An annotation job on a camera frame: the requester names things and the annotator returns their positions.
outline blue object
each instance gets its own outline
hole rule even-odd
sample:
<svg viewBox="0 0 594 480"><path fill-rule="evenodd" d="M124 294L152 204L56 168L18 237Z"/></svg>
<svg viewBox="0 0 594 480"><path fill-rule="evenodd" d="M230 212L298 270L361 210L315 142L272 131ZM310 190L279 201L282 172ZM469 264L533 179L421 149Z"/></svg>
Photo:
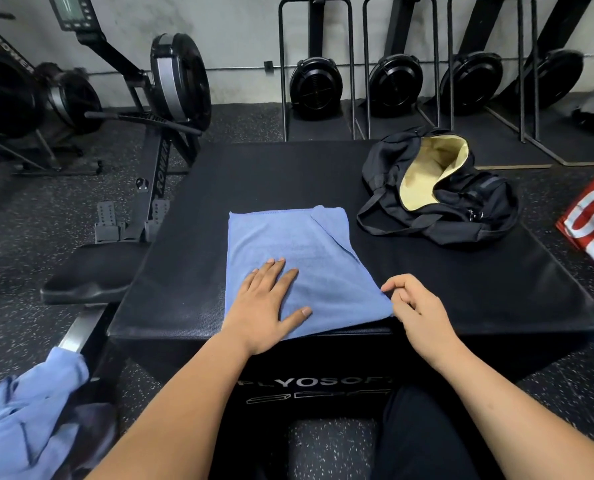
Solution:
<svg viewBox="0 0 594 480"><path fill-rule="evenodd" d="M230 213L225 313L244 278L268 258L299 268L281 319L303 306L312 315L286 338L345 328L392 314L392 303L375 284L350 245L348 217L339 207Z"/></svg>
<svg viewBox="0 0 594 480"><path fill-rule="evenodd" d="M9 376L0 382L1 479L50 479L77 444L84 450L79 452L77 467L101 460L111 444L108 438L115 436L112 406L86 404L72 410L67 406L71 393L87 381L83 357L55 347L44 363L20 377ZM90 414L94 406L94 411L102 413L96 416L97 422ZM113 411L111 419L104 407ZM106 450L96 449L90 438L108 445Z"/></svg>

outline gray wall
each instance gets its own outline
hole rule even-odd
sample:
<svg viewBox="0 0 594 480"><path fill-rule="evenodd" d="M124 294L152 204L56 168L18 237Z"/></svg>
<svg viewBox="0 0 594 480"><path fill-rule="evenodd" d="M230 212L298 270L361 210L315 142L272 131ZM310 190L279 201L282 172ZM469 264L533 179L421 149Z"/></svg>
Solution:
<svg viewBox="0 0 594 480"><path fill-rule="evenodd" d="M263 62L279 64L277 8L280 0L92 0L108 40L142 68L149 67L152 39L163 32L186 32L197 42L213 92L213 102L271 102L280 100L279 73L266 75ZM447 59L446 1L439 2L440 57ZM557 0L540 0L540 28ZM461 38L475 0L455 1L455 44ZM352 0L354 9L355 62L363 63L361 4ZM530 5L524 0L526 14L525 51L529 53ZM370 62L382 55L389 0L374 0L369 5ZM90 49L77 43L75 35L64 33L54 18L48 0L0 0L0 9L10 11L17 21L0 20L0 32L32 63L54 61L63 68L84 67L93 74L91 82L104 105L131 103L123 80ZM287 63L296 64L307 51L306 4L285 7ZM432 60L432 22L430 4L422 0L415 9L406 52L422 61ZM324 55L338 64L348 63L345 5L330 2L325 12ZM589 56L575 91L594 88L594 1L577 27L569 48ZM516 11L514 2L504 6L487 46L502 57L516 56ZM441 74L446 64L441 65ZM432 66L425 65L423 94L432 93ZM344 77L348 67L342 66ZM506 62L505 82L516 76L516 64ZM349 83L345 80L345 96ZM357 97L363 96L363 68L356 68Z"/></svg>

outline gym bag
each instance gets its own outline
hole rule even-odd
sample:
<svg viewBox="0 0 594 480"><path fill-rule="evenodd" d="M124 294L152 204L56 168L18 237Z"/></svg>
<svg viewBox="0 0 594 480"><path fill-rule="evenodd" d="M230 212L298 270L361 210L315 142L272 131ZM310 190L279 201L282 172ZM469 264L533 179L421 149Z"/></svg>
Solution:
<svg viewBox="0 0 594 480"><path fill-rule="evenodd" d="M361 171L373 195L357 214L359 226L373 235L421 234L441 245L501 238L518 221L517 194L505 178L475 169L474 160L468 142L447 130L385 137ZM377 204L404 227L365 224Z"/></svg>

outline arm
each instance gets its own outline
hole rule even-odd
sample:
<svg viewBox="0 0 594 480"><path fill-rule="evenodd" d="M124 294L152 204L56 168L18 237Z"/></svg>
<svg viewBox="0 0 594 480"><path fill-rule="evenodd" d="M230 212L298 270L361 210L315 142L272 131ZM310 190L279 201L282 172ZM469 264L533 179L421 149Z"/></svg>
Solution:
<svg viewBox="0 0 594 480"><path fill-rule="evenodd" d="M301 308L279 321L279 308L297 270L277 281L285 260L269 260L248 275L208 340L155 396L88 476L102 479L205 479L221 417L248 358L267 351L311 313Z"/></svg>
<svg viewBox="0 0 594 480"><path fill-rule="evenodd" d="M439 298L410 274L381 290L394 290L411 345L452 385L508 480L594 480L594 442L468 350Z"/></svg>

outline microfiber cloth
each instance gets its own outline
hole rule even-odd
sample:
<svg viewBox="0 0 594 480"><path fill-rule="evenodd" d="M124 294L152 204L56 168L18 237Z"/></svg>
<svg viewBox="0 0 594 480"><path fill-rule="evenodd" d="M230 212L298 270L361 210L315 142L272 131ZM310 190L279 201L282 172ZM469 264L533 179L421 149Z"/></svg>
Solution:
<svg viewBox="0 0 594 480"><path fill-rule="evenodd" d="M77 442L86 450L80 452L78 466L87 468L101 460L102 451L90 445L90 438L99 438L102 449L109 449L115 421L106 406L87 404L73 411L67 406L71 393L87 381L83 357L55 347L45 362L0 382L1 479L50 479ZM93 411L100 413L97 422ZM98 426L99 418L104 428Z"/></svg>
<svg viewBox="0 0 594 480"><path fill-rule="evenodd" d="M303 306L312 315L287 339L380 320L392 303L375 284L350 245L341 208L230 213L225 313L244 278L268 258L286 258L284 272L299 268L280 310L281 319Z"/></svg>

